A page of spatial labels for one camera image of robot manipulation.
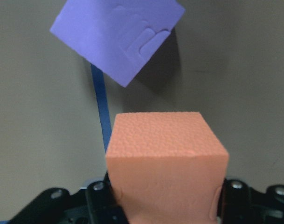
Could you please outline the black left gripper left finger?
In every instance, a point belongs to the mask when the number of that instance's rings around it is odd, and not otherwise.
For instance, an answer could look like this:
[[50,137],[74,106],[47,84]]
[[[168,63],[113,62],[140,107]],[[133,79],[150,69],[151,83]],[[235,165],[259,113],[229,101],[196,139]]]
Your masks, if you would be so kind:
[[85,188],[88,213],[92,224],[127,224],[129,223],[121,205],[117,202],[109,176],[98,178]]

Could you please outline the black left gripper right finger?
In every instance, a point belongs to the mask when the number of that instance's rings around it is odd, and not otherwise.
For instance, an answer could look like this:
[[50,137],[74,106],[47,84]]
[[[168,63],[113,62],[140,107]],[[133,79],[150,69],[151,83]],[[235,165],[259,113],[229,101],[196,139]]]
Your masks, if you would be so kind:
[[254,188],[236,178],[225,178],[218,201],[220,224],[253,224]]

